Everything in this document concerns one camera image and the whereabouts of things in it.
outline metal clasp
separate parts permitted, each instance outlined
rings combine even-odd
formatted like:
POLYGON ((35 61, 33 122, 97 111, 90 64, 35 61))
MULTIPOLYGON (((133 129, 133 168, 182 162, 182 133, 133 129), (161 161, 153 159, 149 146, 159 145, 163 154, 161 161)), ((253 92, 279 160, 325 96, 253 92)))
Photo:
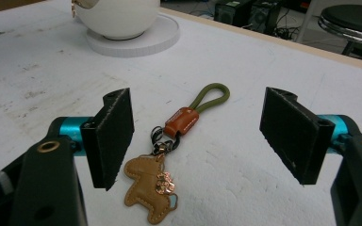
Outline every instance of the metal clasp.
POLYGON ((176 136, 176 140, 167 140, 164 142, 159 142, 163 138, 163 128, 160 126, 155 127, 152 130, 151 140, 153 145, 152 155, 157 156, 160 154, 168 154, 171 151, 174 151, 179 143, 180 143, 180 136, 176 136))

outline felt dog keychain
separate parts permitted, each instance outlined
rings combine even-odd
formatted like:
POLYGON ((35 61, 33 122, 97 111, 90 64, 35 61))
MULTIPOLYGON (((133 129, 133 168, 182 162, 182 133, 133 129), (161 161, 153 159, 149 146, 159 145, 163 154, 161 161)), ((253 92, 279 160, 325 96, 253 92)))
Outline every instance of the felt dog keychain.
POLYGON ((182 107, 175 112, 166 121, 164 128, 157 126, 152 130, 151 140, 154 147, 152 153, 131 159, 124 166, 125 175, 135 180, 125 195, 125 205, 140 203, 145 206, 149 210, 148 221, 151 224, 160 223, 167 214, 177 208, 178 196, 174 193, 173 179, 169 172, 164 171, 165 157, 178 147, 180 137, 198 121, 200 113, 214 105, 224 103, 229 96, 230 91, 225 85, 219 83, 207 85, 189 107, 182 107), (219 89, 223 96, 199 105, 212 89, 219 89), (163 134, 171 139, 160 141, 163 134))

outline white table surface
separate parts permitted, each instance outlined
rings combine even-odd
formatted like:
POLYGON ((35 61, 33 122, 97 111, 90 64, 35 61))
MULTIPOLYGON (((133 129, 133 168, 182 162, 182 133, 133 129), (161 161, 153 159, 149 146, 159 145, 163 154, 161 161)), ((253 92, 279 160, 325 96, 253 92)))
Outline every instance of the white table surface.
MULTIPOLYGON (((161 225, 335 225, 330 186, 341 157, 326 155, 318 183, 300 186, 258 127, 265 87, 275 87, 317 114, 348 115, 362 130, 362 61, 162 12, 180 24, 180 40, 136 58, 94 53, 70 1, 0 12, 0 169, 54 118, 94 116, 106 93, 123 88, 131 88, 136 129, 124 162, 149 153, 152 128, 220 82, 230 99, 204 112, 166 159, 179 202, 161 225)), ((105 192, 92 187, 86 158, 75 163, 90 225, 148 224, 145 208, 123 204, 131 179, 120 172, 105 192)))

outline black stool seat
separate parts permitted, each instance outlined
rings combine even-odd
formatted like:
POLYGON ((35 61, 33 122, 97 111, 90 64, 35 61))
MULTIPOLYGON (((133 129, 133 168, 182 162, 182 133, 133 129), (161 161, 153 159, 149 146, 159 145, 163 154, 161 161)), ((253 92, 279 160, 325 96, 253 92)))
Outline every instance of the black stool seat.
POLYGON ((330 23, 362 32, 362 6, 333 6, 325 8, 321 16, 330 23))
POLYGON ((325 8, 319 18, 325 31, 346 39, 349 43, 342 54, 348 55, 353 42, 362 43, 362 6, 339 5, 325 8))

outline tan leather dog charm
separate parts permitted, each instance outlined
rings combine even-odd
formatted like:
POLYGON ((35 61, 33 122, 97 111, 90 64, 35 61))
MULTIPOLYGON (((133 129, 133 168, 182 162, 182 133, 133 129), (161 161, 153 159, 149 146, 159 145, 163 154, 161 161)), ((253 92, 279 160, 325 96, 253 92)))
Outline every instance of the tan leather dog charm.
POLYGON ((124 203, 131 206, 138 202, 148 208, 151 224, 158 224, 177 208, 178 197, 173 193, 173 181, 163 170, 164 155, 142 155, 129 160, 124 167, 125 175, 135 180, 124 203))

